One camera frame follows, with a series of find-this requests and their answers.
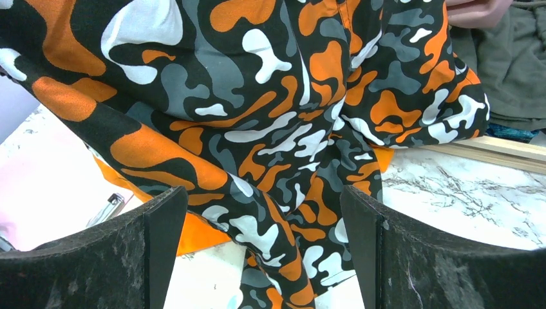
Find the camouflage orange black shorts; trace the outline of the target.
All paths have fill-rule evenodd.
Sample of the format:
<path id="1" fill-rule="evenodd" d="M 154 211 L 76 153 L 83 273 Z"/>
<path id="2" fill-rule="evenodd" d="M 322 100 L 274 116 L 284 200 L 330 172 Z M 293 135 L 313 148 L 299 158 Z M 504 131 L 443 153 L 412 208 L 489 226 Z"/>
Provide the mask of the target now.
<path id="1" fill-rule="evenodd" d="M 353 273 L 339 204 L 374 147 L 482 136 L 443 1 L 2 1 L 1 70 L 144 193 L 247 249 L 242 308 Z"/>

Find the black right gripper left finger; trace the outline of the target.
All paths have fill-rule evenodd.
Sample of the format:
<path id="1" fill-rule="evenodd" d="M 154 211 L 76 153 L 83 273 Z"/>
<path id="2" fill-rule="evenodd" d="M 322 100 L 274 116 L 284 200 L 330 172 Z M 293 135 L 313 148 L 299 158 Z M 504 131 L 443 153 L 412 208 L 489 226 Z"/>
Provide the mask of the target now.
<path id="1" fill-rule="evenodd" d="M 162 308 L 187 212 L 183 187 L 108 221 L 1 254 L 2 308 Z"/>

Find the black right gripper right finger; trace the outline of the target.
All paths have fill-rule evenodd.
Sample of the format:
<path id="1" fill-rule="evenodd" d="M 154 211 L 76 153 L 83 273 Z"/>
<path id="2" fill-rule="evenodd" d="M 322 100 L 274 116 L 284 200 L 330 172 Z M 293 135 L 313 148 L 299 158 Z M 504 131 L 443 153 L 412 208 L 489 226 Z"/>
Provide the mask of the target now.
<path id="1" fill-rule="evenodd" d="M 359 189 L 340 196 L 366 308 L 544 308 L 545 250 L 462 238 Z"/>

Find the pink shorts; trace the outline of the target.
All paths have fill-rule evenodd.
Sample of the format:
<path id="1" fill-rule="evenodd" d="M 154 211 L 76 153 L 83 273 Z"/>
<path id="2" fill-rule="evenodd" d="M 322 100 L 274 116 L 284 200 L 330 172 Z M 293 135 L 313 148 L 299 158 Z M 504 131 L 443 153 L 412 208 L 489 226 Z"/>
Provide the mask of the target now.
<path id="1" fill-rule="evenodd" d="M 447 0 L 449 24 L 459 28 L 493 28 L 512 0 Z"/>

